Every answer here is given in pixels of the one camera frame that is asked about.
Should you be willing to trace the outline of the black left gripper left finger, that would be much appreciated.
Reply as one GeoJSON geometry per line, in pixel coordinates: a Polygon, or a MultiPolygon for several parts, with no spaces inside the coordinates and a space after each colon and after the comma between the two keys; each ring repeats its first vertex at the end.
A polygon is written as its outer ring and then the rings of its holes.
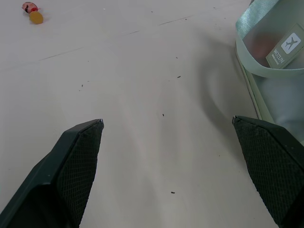
{"type": "Polygon", "coordinates": [[[79,227],[95,179],[103,129],[103,120],[95,119],[64,131],[1,212],[0,226],[79,227]]]}

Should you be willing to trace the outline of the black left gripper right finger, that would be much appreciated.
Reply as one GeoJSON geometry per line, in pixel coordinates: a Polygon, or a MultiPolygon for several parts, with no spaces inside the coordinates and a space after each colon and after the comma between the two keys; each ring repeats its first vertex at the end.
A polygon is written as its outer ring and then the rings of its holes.
{"type": "Polygon", "coordinates": [[[304,226],[304,147],[285,128],[234,116],[249,176],[280,228],[304,226]]]}

